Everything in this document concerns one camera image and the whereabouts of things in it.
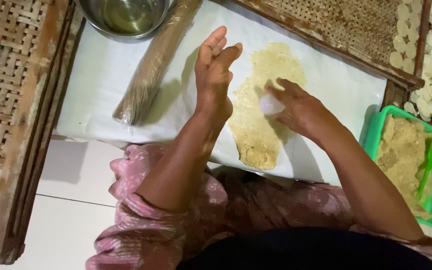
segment pink patterned shirt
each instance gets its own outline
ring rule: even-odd
[[[332,227],[388,237],[432,260],[432,238],[410,242],[366,230],[353,222],[343,190],[327,184],[295,181],[286,189],[263,178],[243,183],[225,175],[218,181],[204,173],[187,213],[151,207],[135,191],[166,147],[131,145],[126,149],[128,158],[110,163],[117,181],[109,192],[119,200],[115,225],[96,239],[97,255],[86,261],[87,270],[173,270],[182,260],[223,238],[296,226]]]

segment pink sleeve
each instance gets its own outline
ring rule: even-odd
[[[131,145],[128,158],[110,163],[117,181],[109,191],[119,200],[115,225],[96,239],[97,254],[86,261],[86,269],[176,269],[183,256],[184,215],[151,207],[135,194],[164,151],[162,144]]]
[[[406,246],[412,250],[415,250],[415,251],[419,252],[420,254],[428,257],[430,260],[432,260],[432,238],[429,236],[424,236],[422,239],[420,239],[418,241],[407,241],[407,240],[403,240],[401,238],[398,238],[398,237],[395,237],[392,235],[372,232],[372,231],[366,229],[364,226],[359,225],[359,224],[355,224],[355,225],[351,226],[351,228],[349,230],[353,231],[353,232],[369,234],[372,236],[380,236],[380,237],[384,237],[384,238],[393,239],[393,240],[399,242],[400,244],[402,244],[402,245],[404,245],[404,246]]]

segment stainless steel bowl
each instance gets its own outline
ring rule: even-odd
[[[151,9],[152,26],[142,31],[131,33],[128,31],[118,31],[109,26],[104,14],[104,8],[108,1],[112,3],[118,2],[123,5],[129,5],[134,2],[134,0],[76,0],[76,4],[81,9],[84,17],[99,33],[111,40],[120,42],[144,40],[163,22],[170,5],[170,0],[140,0],[143,1],[144,5],[148,4]]]

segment plastic-wrapped rolling pin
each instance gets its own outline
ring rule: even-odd
[[[129,126],[143,123],[168,66],[201,3],[202,0],[179,0],[169,11],[139,62],[123,99],[114,110],[114,119]]]

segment white plastic sheet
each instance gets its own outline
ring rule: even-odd
[[[123,44],[111,41],[86,25],[76,54],[57,132],[71,138],[147,143],[176,137],[196,103],[194,64],[197,48],[217,27],[228,28],[228,45],[243,44],[243,54],[231,66],[232,91],[251,75],[250,55],[269,42],[285,42],[300,59],[306,90],[362,142],[364,125],[379,110],[386,79],[367,74],[338,56],[313,48],[301,38],[255,13],[225,3],[204,1],[194,25],[184,37],[154,99],[147,124],[128,130],[111,118],[149,41]],[[238,160],[238,150],[227,126],[221,132],[211,160],[269,175],[339,185],[329,157],[313,142],[296,135],[281,149],[275,169],[258,171]]]

